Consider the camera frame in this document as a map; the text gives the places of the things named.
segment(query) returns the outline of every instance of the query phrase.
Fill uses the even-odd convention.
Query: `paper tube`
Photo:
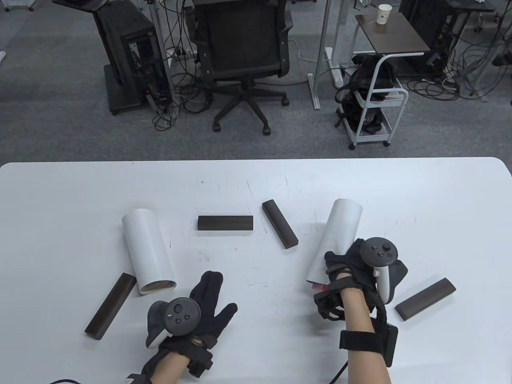
[[[362,206],[348,199],[338,199],[332,205],[324,235],[318,246],[306,280],[312,283],[329,284],[324,255],[327,251],[345,254],[352,245],[361,219]]]
[[[155,213],[149,209],[135,209],[123,216],[122,223],[139,292],[146,294],[176,287]]]

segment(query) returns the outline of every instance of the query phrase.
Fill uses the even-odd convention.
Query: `hand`
[[[238,311],[238,306],[235,303],[231,303],[215,316],[215,308],[219,300],[222,281],[223,277],[220,272],[205,272],[201,276],[199,284],[190,292],[190,298],[201,309],[201,320],[192,333],[197,339],[205,343],[207,348],[215,345],[224,328],[226,328],[234,314]],[[213,341],[213,338],[215,342],[209,347],[208,345]]]
[[[151,378],[157,364],[171,352],[177,352],[190,359],[188,368],[195,377],[201,376],[205,369],[211,367],[212,354],[206,350],[217,343],[218,337],[238,311],[237,305],[231,303],[215,316],[222,281],[220,272],[208,271],[201,276],[199,284],[190,292],[190,298],[201,309],[198,326],[188,335],[166,337],[158,347],[157,354],[142,369],[142,374]]]
[[[330,281],[351,276],[361,289],[377,292],[377,279],[373,275],[373,268],[366,264],[361,257],[361,245],[363,242],[363,239],[357,239],[344,255],[326,252],[326,273],[329,275]],[[373,309],[373,301],[368,297],[366,297],[366,301],[370,310]]]

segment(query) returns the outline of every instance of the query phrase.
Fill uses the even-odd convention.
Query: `power strip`
[[[197,55],[197,51],[195,50],[186,50],[180,56],[175,56],[175,52],[176,50],[174,48],[167,49],[167,64],[169,65],[169,68],[173,63],[173,60],[182,60],[183,58],[185,60],[195,59]]]

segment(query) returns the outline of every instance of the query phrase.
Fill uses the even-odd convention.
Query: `black backpack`
[[[354,64],[359,65],[359,68],[350,76],[347,84],[341,87],[334,96],[338,104],[342,105],[343,113],[340,109],[336,109],[339,121],[335,127],[339,127],[344,118],[347,119],[350,129],[357,132],[359,121],[362,115],[362,107],[357,102],[354,92],[359,91],[361,97],[366,99],[368,90],[372,82],[373,72],[377,66],[377,62],[382,58],[382,55],[355,55],[352,58]],[[375,89],[379,88],[393,88],[395,85],[395,70],[391,64],[384,61],[377,74],[375,80]],[[342,91],[348,90],[343,99],[339,99]],[[388,93],[374,93],[372,94],[372,101],[382,101]],[[374,135],[381,129],[382,124],[382,111],[380,108],[371,108],[367,110],[365,120],[362,124],[362,132]]]

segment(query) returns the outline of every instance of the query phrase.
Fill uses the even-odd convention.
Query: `white cart frame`
[[[348,62],[346,65],[347,71],[346,76],[351,75],[355,72],[355,70],[358,68],[358,65],[356,64],[350,64],[352,61],[352,58],[354,55],[357,54],[373,54],[376,53],[375,51],[356,51],[354,52],[355,42],[357,38],[357,33],[359,31],[360,25],[357,24],[354,30],[354,34],[352,37],[352,42],[350,44],[350,51],[349,51],[349,57]],[[357,132],[354,133],[352,129],[350,128],[350,125],[348,123],[348,120],[346,118],[343,119],[343,123],[345,125],[345,128],[347,129],[347,133],[352,141],[352,144],[350,144],[349,149],[354,150],[356,145],[358,143],[364,143],[364,142],[383,142],[384,146],[389,146],[391,144],[391,140],[393,139],[393,136],[395,135],[396,128],[398,127],[398,123],[400,123],[400,119],[402,118],[403,110],[406,107],[407,101],[409,99],[409,92],[402,86],[400,81],[396,79],[396,87],[393,88],[380,88],[375,89],[375,82],[377,80],[377,74],[379,73],[380,66],[384,61],[389,59],[390,57],[408,57],[408,56],[422,56],[423,52],[412,52],[412,53],[390,53],[387,55],[384,55],[375,66],[375,71],[373,72],[372,82],[370,83],[370,88],[368,89],[368,95],[366,97],[366,100],[364,100],[359,93],[359,91],[355,91],[355,97],[357,99],[357,102],[362,108],[362,114],[361,119],[359,121],[359,125],[357,127]],[[397,96],[394,99],[390,100],[383,100],[383,101],[371,101],[371,97],[374,93],[389,93],[392,96]],[[365,121],[366,113],[368,112],[369,108],[387,108],[387,107],[393,107],[398,106],[400,107],[400,111],[398,113],[398,117],[395,120],[395,123],[391,125],[389,123],[388,118],[386,117],[386,114],[384,111],[382,111],[382,128],[380,131],[378,131],[375,135],[361,135],[362,131],[362,125]]]
[[[11,8],[15,7],[27,7],[29,11],[33,11],[32,4],[34,4],[36,0],[2,0],[2,4],[4,4],[4,10],[9,12]]]

